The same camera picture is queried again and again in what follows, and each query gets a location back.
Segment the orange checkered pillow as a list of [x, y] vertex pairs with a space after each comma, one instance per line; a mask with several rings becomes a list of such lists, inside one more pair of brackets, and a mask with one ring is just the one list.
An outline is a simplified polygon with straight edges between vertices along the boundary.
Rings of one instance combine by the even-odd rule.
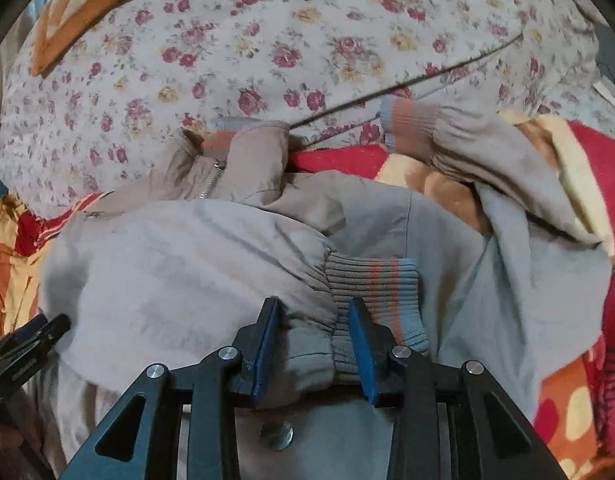
[[32, 55], [34, 76], [50, 69], [103, 14], [122, 0], [49, 0], [38, 18]]

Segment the floral quilt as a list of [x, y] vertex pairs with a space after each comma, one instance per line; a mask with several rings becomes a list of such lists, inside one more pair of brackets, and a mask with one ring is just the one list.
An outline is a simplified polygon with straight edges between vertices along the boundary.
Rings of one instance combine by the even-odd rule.
[[38, 216], [132, 182], [181, 130], [282, 120], [293, 143], [379, 141], [379, 107], [472, 100], [615, 137], [599, 43], [573, 0], [128, 0], [35, 74], [4, 82], [0, 180]]

